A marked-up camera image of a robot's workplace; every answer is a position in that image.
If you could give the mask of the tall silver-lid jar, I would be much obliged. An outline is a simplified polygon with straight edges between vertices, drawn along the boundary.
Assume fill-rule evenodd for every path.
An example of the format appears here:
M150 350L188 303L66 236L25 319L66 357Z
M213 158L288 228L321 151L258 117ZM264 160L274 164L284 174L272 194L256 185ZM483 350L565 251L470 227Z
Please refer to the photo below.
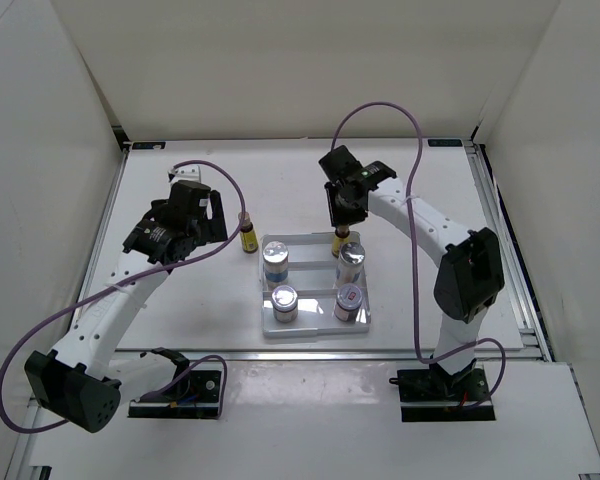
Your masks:
M288 278L289 250L280 241L266 244L262 253L263 272L267 286L273 290L285 284Z
M349 283L355 284L364 267L366 252L358 242L348 242L340 248L336 266L335 287Z

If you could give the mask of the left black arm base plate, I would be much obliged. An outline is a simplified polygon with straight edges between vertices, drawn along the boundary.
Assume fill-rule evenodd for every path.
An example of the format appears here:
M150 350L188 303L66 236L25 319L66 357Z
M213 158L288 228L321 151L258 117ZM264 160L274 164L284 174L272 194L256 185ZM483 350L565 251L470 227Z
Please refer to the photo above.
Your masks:
M219 417L223 367L193 369L185 380L147 401L131 402L127 417L156 420L212 420Z

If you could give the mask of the small yellow-label bottle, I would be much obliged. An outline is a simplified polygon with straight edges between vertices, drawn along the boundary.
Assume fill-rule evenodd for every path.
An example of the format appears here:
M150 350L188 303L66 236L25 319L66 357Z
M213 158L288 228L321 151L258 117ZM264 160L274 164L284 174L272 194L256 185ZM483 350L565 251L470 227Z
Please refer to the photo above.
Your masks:
M248 212L238 215L240 221L240 242L245 253L252 254L258 251L259 244L255 227Z
M339 225L334 230L334 236L331 243L331 254L338 258L341 247L349 242L350 227L348 225Z

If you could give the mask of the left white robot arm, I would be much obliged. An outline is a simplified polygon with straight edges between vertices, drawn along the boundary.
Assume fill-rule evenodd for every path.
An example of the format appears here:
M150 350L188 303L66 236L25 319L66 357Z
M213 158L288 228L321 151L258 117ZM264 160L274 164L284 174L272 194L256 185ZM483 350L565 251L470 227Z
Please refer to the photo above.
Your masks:
M90 432L117 408L148 396L178 402L193 395L179 352L154 348L113 365L113 354L152 293L198 247L228 238L221 195L191 180L172 184L123 242L109 293L82 309L71 330L47 354L33 352L24 370L38 403Z

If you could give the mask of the short white-lid spice jar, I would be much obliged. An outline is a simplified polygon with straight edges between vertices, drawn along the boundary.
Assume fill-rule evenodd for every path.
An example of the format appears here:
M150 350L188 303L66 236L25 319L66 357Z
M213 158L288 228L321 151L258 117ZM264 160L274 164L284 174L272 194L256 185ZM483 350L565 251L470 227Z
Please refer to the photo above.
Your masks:
M281 323L294 321L298 314L298 294L289 285L277 286L271 294L274 318Z
M356 284L344 284L335 297L334 316L342 322L355 321L362 303L362 290Z

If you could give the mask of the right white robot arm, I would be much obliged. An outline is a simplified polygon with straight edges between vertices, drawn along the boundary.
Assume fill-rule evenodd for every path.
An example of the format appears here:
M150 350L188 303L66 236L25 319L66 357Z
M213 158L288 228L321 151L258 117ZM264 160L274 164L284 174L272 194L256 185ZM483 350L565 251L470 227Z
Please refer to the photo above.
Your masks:
M487 310L504 287L497 235L489 228L472 230L438 211L412 192L380 161L362 165L341 145L319 165L326 175L331 223L348 227L375 215L405 234L412 252L424 252L437 268L433 296L442 312L438 343L429 367L429 387L440 399L460 393L475 365L478 334Z

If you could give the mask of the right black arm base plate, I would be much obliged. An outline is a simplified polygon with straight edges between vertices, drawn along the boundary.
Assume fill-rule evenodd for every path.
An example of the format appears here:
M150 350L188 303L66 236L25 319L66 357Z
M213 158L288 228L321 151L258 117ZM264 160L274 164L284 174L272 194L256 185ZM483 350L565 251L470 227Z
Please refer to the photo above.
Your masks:
M445 390L426 369L398 370L389 384L398 389L403 423L492 422L495 409L488 398L489 384L476 368L458 385Z

